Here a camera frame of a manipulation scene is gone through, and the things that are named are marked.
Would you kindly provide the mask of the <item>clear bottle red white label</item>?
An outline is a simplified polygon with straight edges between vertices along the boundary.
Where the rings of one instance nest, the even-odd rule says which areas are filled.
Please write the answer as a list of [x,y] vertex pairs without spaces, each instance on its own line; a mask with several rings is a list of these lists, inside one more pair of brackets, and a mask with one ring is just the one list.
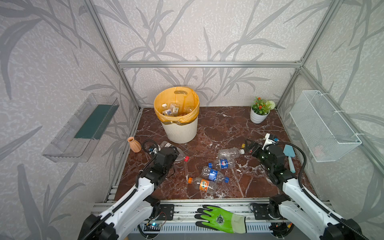
[[178,157],[176,158],[176,162],[180,162],[180,161],[184,161],[184,162],[188,162],[190,160],[190,157],[187,156],[187,154],[185,154],[180,148],[174,146],[173,144],[167,142],[167,141],[163,141],[161,144],[160,144],[160,149],[162,148],[176,148],[176,150],[179,152],[179,155]]

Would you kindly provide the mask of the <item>clear acrylic wall shelf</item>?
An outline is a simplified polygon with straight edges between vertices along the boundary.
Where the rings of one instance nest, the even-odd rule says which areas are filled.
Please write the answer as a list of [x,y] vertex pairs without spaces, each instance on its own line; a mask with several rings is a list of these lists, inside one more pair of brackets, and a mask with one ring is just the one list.
[[54,163],[86,163],[119,106],[117,97],[90,94],[42,155]]

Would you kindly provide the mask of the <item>Pepsi bottle blue cap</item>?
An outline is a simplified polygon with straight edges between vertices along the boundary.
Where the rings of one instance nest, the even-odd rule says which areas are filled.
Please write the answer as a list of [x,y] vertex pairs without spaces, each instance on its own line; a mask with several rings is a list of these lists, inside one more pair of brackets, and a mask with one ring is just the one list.
[[208,167],[218,171],[233,169],[236,165],[235,159],[215,159],[212,163],[208,164]]

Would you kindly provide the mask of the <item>tall clear white label bottle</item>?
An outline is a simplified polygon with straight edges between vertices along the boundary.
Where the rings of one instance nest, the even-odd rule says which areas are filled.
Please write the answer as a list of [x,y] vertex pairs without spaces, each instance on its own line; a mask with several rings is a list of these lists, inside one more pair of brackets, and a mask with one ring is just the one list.
[[162,114],[164,116],[173,116],[172,106],[166,103],[162,104]]

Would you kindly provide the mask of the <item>white ribbed trash bin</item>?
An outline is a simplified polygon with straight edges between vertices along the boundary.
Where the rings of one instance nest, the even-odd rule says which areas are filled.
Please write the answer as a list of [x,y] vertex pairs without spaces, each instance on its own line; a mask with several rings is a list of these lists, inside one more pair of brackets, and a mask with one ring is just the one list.
[[198,119],[186,125],[163,124],[168,139],[176,144],[185,144],[192,141],[197,135]]

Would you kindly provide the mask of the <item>crushed bottle blue label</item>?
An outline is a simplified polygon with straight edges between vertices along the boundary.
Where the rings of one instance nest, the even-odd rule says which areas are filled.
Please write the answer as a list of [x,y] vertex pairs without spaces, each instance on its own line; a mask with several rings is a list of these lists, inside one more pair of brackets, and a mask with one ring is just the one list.
[[223,183],[229,183],[229,178],[226,177],[221,172],[214,170],[210,167],[203,167],[201,176],[204,179],[207,179],[209,181],[215,182],[217,184],[223,184]]

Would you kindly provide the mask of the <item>light blue spatula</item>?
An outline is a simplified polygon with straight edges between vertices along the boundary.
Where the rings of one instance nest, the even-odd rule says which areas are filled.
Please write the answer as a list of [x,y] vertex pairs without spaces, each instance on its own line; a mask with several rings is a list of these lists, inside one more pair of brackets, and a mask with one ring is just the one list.
[[295,154],[294,148],[291,145],[285,145],[283,152],[285,156],[288,157],[290,171],[292,173],[295,173],[296,169],[293,163],[293,158],[296,156],[296,154]]

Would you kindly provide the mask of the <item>brown Nescafe coffee bottle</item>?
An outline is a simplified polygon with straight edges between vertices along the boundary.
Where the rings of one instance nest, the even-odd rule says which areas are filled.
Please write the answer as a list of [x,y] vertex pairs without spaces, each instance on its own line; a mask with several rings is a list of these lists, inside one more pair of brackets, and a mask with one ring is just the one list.
[[172,111],[172,116],[177,117],[179,115],[179,104],[176,103],[170,103],[170,110]]

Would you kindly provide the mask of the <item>yellow plastic bin liner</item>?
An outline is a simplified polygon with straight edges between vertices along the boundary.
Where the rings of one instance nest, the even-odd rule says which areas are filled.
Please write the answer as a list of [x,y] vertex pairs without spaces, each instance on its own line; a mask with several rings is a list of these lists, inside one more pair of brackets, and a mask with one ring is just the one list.
[[200,99],[198,94],[190,88],[173,87],[156,96],[154,110],[159,120],[165,125],[187,125],[198,118]]

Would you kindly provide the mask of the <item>potted plant red flowers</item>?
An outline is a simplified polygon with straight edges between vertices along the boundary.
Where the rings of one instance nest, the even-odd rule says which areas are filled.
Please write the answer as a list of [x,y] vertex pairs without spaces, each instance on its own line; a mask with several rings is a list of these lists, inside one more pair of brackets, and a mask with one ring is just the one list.
[[262,123],[275,107],[276,104],[274,101],[265,100],[260,97],[256,98],[251,107],[251,121],[255,124]]

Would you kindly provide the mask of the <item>orange Fanta bottle front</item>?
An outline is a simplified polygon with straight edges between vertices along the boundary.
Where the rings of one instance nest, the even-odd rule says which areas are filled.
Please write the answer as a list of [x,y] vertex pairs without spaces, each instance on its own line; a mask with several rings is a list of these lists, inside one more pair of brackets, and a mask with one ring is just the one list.
[[188,178],[188,184],[193,185],[197,190],[213,195],[217,190],[217,184],[213,181],[202,178]]

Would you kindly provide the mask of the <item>green circuit board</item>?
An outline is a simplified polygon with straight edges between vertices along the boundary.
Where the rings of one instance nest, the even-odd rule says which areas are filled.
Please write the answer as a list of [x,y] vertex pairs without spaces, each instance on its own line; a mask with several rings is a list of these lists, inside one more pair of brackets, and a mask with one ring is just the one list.
[[163,223],[161,222],[150,222],[144,225],[144,232],[160,232]]

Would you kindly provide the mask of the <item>clear crushed bottle white cap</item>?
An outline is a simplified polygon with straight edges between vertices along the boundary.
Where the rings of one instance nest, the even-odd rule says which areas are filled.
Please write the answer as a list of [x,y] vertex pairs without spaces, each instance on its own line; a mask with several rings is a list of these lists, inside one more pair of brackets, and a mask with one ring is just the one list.
[[237,149],[237,148],[231,148],[231,149],[222,149],[218,151],[218,158],[219,159],[235,159],[238,158],[240,155],[244,155],[245,150],[244,149]]

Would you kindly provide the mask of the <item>green black work glove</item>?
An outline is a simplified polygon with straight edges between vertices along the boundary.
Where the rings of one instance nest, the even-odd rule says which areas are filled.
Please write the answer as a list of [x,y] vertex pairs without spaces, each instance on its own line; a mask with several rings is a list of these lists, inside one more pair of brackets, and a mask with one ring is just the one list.
[[195,214],[196,226],[230,234],[247,233],[246,218],[223,208],[203,205]]

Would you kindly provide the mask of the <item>terracotta ribbed vase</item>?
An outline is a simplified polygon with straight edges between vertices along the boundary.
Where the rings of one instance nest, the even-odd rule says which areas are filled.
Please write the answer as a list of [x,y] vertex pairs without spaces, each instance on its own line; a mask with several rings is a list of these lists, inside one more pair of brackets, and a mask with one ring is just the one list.
[[134,153],[139,153],[142,150],[142,145],[134,137],[129,137],[127,141]]

